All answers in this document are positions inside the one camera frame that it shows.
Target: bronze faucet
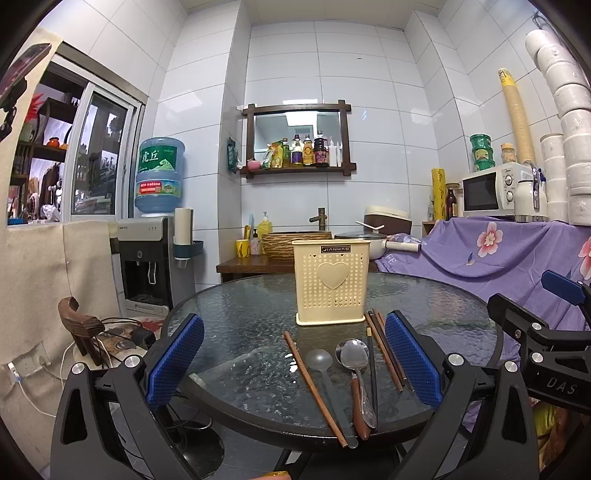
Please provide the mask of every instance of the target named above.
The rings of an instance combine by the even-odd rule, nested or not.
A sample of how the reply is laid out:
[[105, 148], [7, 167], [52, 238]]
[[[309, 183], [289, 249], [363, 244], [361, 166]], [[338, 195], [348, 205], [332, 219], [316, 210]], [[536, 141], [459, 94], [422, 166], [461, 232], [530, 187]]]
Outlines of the bronze faucet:
[[310, 222], [318, 222], [318, 231], [319, 232], [326, 232], [326, 221], [328, 217], [324, 212], [324, 207], [318, 209], [318, 215], [312, 217]]

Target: water bottle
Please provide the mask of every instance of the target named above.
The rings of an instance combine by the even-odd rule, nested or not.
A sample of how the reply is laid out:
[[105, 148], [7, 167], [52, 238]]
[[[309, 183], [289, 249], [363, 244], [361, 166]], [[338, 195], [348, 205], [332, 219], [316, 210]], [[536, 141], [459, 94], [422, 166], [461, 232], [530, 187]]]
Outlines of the water bottle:
[[185, 146], [175, 138], [149, 138], [139, 146], [135, 206], [142, 216], [171, 213], [181, 204]]

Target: red label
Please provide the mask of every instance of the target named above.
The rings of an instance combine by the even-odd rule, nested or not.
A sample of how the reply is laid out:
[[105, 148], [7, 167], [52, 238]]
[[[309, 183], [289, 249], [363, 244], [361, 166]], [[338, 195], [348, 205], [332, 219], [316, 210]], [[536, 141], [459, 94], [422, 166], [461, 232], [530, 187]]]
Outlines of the red label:
[[139, 194], [160, 193], [162, 191], [161, 181], [141, 181], [139, 183]]

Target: wicker basin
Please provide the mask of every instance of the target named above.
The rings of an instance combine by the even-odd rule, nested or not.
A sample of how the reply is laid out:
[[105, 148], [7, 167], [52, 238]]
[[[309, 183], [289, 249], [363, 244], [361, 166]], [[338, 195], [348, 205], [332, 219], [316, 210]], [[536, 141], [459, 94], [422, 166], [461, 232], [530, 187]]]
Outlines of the wicker basin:
[[278, 232], [262, 236], [265, 254], [274, 260], [294, 261], [293, 240], [330, 240], [330, 232]]

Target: jar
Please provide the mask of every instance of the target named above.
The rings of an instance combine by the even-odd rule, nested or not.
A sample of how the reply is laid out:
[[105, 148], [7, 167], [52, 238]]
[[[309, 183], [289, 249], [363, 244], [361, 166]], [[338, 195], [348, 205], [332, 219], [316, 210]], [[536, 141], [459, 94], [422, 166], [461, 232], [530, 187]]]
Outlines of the jar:
[[510, 143], [501, 144], [501, 160], [503, 163], [517, 161], [515, 156], [515, 148]]

